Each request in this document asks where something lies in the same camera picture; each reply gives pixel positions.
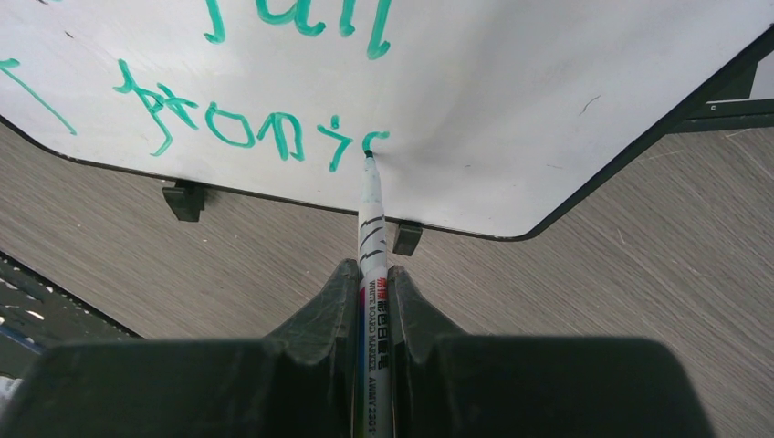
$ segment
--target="green marker ink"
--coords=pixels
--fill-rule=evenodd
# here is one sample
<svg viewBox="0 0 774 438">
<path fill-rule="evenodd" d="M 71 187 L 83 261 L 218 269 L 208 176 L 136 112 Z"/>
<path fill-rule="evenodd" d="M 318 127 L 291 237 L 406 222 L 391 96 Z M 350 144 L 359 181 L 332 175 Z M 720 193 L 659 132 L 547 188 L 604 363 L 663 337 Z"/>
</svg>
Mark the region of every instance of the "green marker ink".
<svg viewBox="0 0 774 438">
<path fill-rule="evenodd" d="M 390 3 L 392 0 L 379 0 L 376 7 L 376 17 L 373 20 L 373 29 L 371 30 L 371 40 L 368 42 L 368 59 L 373 61 L 384 56 L 387 50 L 390 50 L 390 43 L 382 41 L 384 34 L 384 24 L 387 22 L 387 14 L 390 12 Z"/>
<path fill-rule="evenodd" d="M 258 17 L 264 21 L 264 23 L 280 26 L 295 22 L 296 29 L 301 35 L 307 37 L 316 37 L 325 30 L 325 23 L 319 22 L 314 26 L 309 25 L 309 7 L 311 0 L 298 0 L 287 12 L 283 14 L 272 14 L 268 12 L 268 0 L 256 0 L 256 7 L 258 9 Z"/>
<path fill-rule="evenodd" d="M 157 84 L 159 88 L 164 92 L 164 94 L 167 95 L 167 99 L 165 99 L 161 94 L 156 93 L 154 91 L 150 91 L 149 89 L 141 88 L 139 85 L 137 85 L 137 82 L 134 80 L 134 77 L 131 75 L 131 72 L 129 71 L 129 65 L 126 63 L 125 60 L 119 59 L 119 68 L 121 70 L 121 75 L 123 76 L 123 85 L 120 87 L 113 87 L 114 90 L 118 91 L 122 94 L 129 94 L 134 92 L 137 94 L 137 97 L 140 98 L 140 102 L 142 102 L 142 106 L 145 107 L 146 110 L 148 110 L 148 113 L 151 114 L 151 117 L 153 118 L 153 121 L 156 122 L 156 125 L 159 127 L 160 130 L 162 130 L 162 133 L 164 134 L 164 142 L 159 147 L 158 151 L 151 154 L 153 157 L 161 156 L 163 153 L 166 152 L 167 149 L 169 149 L 170 145 L 172 144 L 173 136 L 167 129 L 164 122 L 159 118 L 159 111 L 163 110 L 164 107 L 168 106 L 170 111 L 172 111 L 174 114 L 176 114 L 178 117 L 180 117 L 183 122 L 185 122 L 186 125 L 190 126 L 191 128 L 194 128 L 195 130 L 198 129 L 194 122 L 191 120 L 190 117 L 188 117 L 188 113 L 185 112 L 184 106 L 190 107 L 190 108 L 199 108 L 199 105 L 191 102 L 188 99 L 178 98 L 176 97 L 169 88 L 164 86 L 163 84 Z"/>
<path fill-rule="evenodd" d="M 215 127 L 213 118 L 215 115 L 223 116 L 228 119 L 233 120 L 239 120 L 242 122 L 242 128 L 245 129 L 245 133 L 247 134 L 247 142 L 240 143 L 238 141 L 231 141 L 227 139 L 223 134 L 220 133 L 220 131 Z M 236 146 L 239 148 L 245 148 L 249 149 L 256 145 L 256 138 L 253 135 L 253 129 L 250 128 L 250 124 L 247 122 L 247 119 L 242 114 L 234 114 L 233 112 L 223 111 L 222 109 L 217 108 L 217 104 L 215 102 L 210 103 L 209 108 L 207 108 L 206 114 L 204 114 L 204 119 L 207 121 L 207 126 L 210 128 L 210 130 L 215 134 L 215 137 L 220 139 L 222 142 L 231 145 Z"/>
<path fill-rule="evenodd" d="M 382 131 L 382 132 L 369 132 L 365 134 L 365 137 L 363 138 L 363 152 L 371 151 L 371 141 L 373 139 L 389 139 L 390 138 L 390 132 L 388 131 Z"/>
<path fill-rule="evenodd" d="M 258 139 L 263 140 L 266 137 L 266 133 L 269 128 L 274 130 L 274 142 L 277 144 L 277 151 L 279 151 L 279 158 L 284 162 L 288 160 L 288 139 L 285 137 L 285 131 L 282 129 L 282 120 L 289 120 L 293 125 L 293 132 L 295 135 L 296 151 L 291 152 L 289 155 L 296 160 L 303 162 L 306 159 L 304 155 L 304 145 L 302 143 L 303 131 L 301 130 L 301 124 L 298 123 L 296 116 L 287 114 L 286 112 L 272 112 L 268 115 L 263 126 L 258 131 Z"/>
<path fill-rule="evenodd" d="M 196 126 L 193 120 L 188 116 L 188 113 L 185 112 L 185 108 L 182 107 L 182 105 L 185 105 L 187 107 L 191 108 L 199 108 L 199 104 L 196 102 L 191 102 L 188 99 L 178 98 L 177 96 L 172 93 L 170 89 L 168 89 L 164 84 L 158 83 L 156 86 L 164 92 L 164 94 L 167 95 L 167 99 L 164 100 L 164 104 L 167 105 L 171 112 L 175 113 L 177 117 L 179 117 L 183 122 L 185 122 L 186 125 L 189 127 L 198 130 L 199 127 Z"/>
<path fill-rule="evenodd" d="M 225 29 L 217 0 L 207 0 L 207 10 L 210 13 L 210 20 L 213 22 L 213 33 L 204 34 L 204 37 L 213 44 L 220 44 L 225 41 Z"/>
<path fill-rule="evenodd" d="M 339 128 L 339 116 L 334 115 L 330 118 L 330 127 L 334 130 L 337 130 Z M 328 165 L 328 172 L 335 172 L 339 169 L 339 162 L 341 162 L 341 155 L 344 154 L 344 152 L 347 150 L 347 147 L 352 144 L 352 139 L 349 137 L 344 137 L 343 135 L 333 132 L 332 130 L 327 129 L 326 127 L 322 125 L 317 125 L 317 131 L 323 135 L 327 135 L 328 137 L 331 137 L 332 139 L 336 139 L 339 141 L 339 147 L 336 148 L 336 151 L 333 152 L 333 159 L 330 160 L 330 164 Z"/>
<path fill-rule="evenodd" d="M 275 26 L 284 25 L 293 21 L 293 17 L 296 16 L 296 6 L 297 4 L 293 4 L 285 14 L 272 14 L 268 12 L 267 0 L 256 0 L 258 17 L 260 17 L 264 23 Z"/>
<path fill-rule="evenodd" d="M 341 17 L 339 18 L 339 34 L 342 37 L 348 37 L 355 32 L 355 26 L 352 25 L 352 14 L 355 12 L 355 0 L 344 0 L 344 6 L 341 8 Z"/>
<path fill-rule="evenodd" d="M 24 83 L 24 81 L 22 81 L 20 78 L 17 78 L 13 73 L 8 71 L 8 69 L 10 68 L 19 67 L 20 64 L 21 63 L 19 63 L 19 61 L 13 58 L 6 59 L 5 61 L 0 61 L 0 71 L 5 73 L 15 83 L 19 84 L 19 86 L 21 86 L 21 88 L 23 88 L 27 93 L 29 93 L 30 96 L 35 98 L 35 100 L 37 100 L 38 103 L 46 107 L 46 110 L 48 110 L 51 114 L 54 114 L 54 116 L 56 116 L 57 119 L 59 119 L 59 121 L 63 125 L 65 125 L 65 127 L 70 131 L 71 135 L 78 135 L 78 133 L 75 131 L 75 128 L 73 128 L 72 125 L 70 125 L 68 121 L 61 116 L 61 114 L 59 114 L 55 109 L 51 108 L 51 105 L 48 105 L 48 103 L 45 100 L 43 100 L 40 96 L 38 96 L 34 90 L 32 90 L 26 83 Z"/>
</svg>

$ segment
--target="black plastic clamp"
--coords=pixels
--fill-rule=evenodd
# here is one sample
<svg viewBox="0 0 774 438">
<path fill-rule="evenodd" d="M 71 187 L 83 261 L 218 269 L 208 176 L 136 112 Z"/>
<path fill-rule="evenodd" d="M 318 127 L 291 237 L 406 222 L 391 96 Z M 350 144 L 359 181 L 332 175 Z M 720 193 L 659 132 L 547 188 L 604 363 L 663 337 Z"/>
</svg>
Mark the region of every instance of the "black plastic clamp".
<svg viewBox="0 0 774 438">
<path fill-rule="evenodd" d="M 198 182 L 178 180 L 174 187 L 162 188 L 164 200 L 178 221 L 199 222 L 204 210 L 204 186 Z"/>
<path fill-rule="evenodd" d="M 422 238 L 422 225 L 416 222 L 398 223 L 392 252 L 398 256 L 411 256 Z"/>
</svg>

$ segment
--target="gray wood-grain floor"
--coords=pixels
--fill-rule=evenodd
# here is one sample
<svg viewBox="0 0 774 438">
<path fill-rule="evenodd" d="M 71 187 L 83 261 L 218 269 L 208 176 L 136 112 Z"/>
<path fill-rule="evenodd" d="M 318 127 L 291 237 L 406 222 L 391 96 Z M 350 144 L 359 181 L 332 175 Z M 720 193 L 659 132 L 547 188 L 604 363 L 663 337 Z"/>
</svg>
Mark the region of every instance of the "gray wood-grain floor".
<svg viewBox="0 0 774 438">
<path fill-rule="evenodd" d="M 774 130 L 664 138 L 536 239 L 426 232 L 409 268 L 477 333 L 637 335 L 721 436 L 774 436 Z M 150 338 L 257 337 L 354 254 L 354 217 L 66 162 L 0 127 L 0 248 Z"/>
</svg>

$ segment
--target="whiteboard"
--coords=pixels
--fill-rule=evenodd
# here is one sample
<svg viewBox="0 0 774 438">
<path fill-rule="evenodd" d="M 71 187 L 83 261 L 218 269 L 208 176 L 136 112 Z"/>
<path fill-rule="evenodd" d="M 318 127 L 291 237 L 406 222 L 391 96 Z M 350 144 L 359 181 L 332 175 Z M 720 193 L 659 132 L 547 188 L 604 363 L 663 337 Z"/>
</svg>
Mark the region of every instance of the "whiteboard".
<svg viewBox="0 0 774 438">
<path fill-rule="evenodd" d="M 6 0 L 0 115 L 109 166 L 525 235 L 774 22 L 769 0 Z"/>
</svg>

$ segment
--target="marker holder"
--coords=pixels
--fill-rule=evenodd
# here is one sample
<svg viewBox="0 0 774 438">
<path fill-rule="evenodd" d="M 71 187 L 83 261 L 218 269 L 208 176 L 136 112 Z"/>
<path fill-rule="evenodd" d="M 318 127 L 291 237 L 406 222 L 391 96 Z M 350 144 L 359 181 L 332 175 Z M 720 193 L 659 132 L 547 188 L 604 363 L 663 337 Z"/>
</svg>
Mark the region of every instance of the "marker holder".
<svg viewBox="0 0 774 438">
<path fill-rule="evenodd" d="M 351 436 L 358 276 L 341 262 L 262 339 L 55 347 L 24 376 L 0 436 Z M 401 266 L 388 294 L 396 437 L 713 435 L 661 344 L 469 335 Z"/>
</svg>

